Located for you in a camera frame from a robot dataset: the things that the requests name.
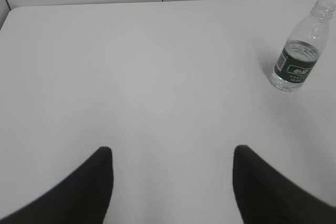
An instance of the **plastic bottle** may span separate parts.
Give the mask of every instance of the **plastic bottle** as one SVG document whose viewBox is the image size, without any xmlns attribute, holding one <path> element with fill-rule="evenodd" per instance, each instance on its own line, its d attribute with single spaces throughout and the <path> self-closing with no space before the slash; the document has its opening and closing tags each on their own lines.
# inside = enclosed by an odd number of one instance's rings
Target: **plastic bottle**
<svg viewBox="0 0 336 224">
<path fill-rule="evenodd" d="M 270 77 L 275 87 L 295 91 L 303 85 L 325 48 L 335 8 L 329 0 L 318 0 L 310 15 L 294 28 Z"/>
</svg>

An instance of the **white table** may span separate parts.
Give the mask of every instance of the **white table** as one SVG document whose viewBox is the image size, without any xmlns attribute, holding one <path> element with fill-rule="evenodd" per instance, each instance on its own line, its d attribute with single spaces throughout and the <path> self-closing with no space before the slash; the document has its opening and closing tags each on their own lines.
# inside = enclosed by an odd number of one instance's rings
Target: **white table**
<svg viewBox="0 0 336 224">
<path fill-rule="evenodd" d="M 0 31 L 0 217 L 100 145 L 113 149 L 116 179 L 106 223 L 242 223 L 238 144 L 336 205 L 336 22 L 298 92 L 264 74 L 315 1 L 11 11 Z"/>
</svg>

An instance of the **bottle label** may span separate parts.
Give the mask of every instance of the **bottle label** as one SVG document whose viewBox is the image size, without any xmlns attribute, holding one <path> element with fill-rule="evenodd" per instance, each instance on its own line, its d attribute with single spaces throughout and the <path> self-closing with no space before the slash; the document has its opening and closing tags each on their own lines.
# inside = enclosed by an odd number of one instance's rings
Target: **bottle label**
<svg viewBox="0 0 336 224">
<path fill-rule="evenodd" d="M 306 80 L 316 61 L 302 61 L 293 58 L 285 49 L 275 65 L 275 73 L 285 81 L 302 83 Z"/>
</svg>

